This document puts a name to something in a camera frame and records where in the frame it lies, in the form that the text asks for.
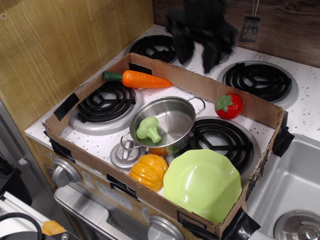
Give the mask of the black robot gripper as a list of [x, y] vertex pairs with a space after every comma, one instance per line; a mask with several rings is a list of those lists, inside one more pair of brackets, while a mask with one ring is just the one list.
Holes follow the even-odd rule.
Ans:
[[166, 29], [172, 35], [180, 64], [193, 57], [194, 42], [204, 46], [202, 65], [205, 74], [219, 64], [222, 52], [232, 52], [238, 31], [225, 20], [221, 12], [216, 13], [210, 8], [169, 8], [164, 14]]

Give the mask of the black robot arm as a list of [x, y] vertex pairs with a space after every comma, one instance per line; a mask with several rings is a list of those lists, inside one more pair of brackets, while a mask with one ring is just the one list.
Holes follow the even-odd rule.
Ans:
[[173, 37], [178, 61], [184, 64], [194, 54], [194, 43], [203, 46], [202, 65], [207, 74], [223, 54], [231, 54], [238, 31], [225, 18], [224, 0], [185, 0], [183, 8], [165, 10], [166, 29]]

